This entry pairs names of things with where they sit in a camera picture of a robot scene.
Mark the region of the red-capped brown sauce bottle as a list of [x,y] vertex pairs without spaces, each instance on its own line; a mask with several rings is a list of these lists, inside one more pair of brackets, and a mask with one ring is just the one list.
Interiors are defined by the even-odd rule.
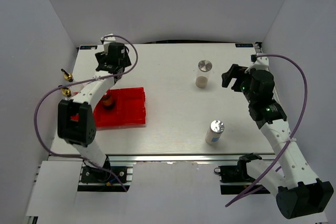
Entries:
[[113,92],[111,90],[108,90],[102,96],[100,102],[106,110],[112,110],[114,108],[114,105],[115,105],[115,97],[113,95]]

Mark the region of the clear glass oil bottle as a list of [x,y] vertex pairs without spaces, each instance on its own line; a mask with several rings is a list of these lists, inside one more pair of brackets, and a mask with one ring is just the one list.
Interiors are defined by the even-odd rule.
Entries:
[[64,76],[64,79],[67,81],[67,82],[73,82],[74,79],[73,79],[73,75],[69,72],[67,72],[65,69],[61,68],[61,72],[63,73],[63,76]]

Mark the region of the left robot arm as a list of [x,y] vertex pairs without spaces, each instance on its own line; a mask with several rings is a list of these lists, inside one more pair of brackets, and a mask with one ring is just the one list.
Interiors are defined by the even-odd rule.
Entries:
[[101,182],[110,178],[107,156],[95,140],[96,125],[93,111],[100,99],[131,66],[128,49],[120,42],[105,42],[104,51],[96,53],[98,66],[93,78],[69,100],[58,104],[58,137],[72,145],[93,168],[93,176]]

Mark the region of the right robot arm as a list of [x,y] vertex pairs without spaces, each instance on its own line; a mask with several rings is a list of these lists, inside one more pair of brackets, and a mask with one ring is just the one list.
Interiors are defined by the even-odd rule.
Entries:
[[287,116],[274,99],[274,77],[267,70],[249,70],[233,64],[222,74],[222,86],[241,92],[248,101],[249,114],[268,140],[281,166],[282,174],[268,169],[256,154],[240,157],[237,175],[247,182],[252,178],[264,186],[276,199],[281,214],[297,218],[323,212],[334,190],[329,181],[323,182],[311,169],[296,140],[290,138]]

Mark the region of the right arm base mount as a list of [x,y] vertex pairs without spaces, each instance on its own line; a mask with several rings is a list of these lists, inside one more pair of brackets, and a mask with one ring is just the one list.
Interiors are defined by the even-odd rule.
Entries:
[[238,195],[255,179],[247,175],[246,164],[262,157],[251,153],[239,158],[236,165],[224,165],[214,168],[214,173],[220,177],[220,193],[222,195]]

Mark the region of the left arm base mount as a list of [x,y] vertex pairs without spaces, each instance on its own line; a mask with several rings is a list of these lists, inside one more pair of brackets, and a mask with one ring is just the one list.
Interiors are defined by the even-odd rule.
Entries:
[[132,181],[133,166],[111,163],[110,169],[114,175],[83,164],[77,191],[125,193]]

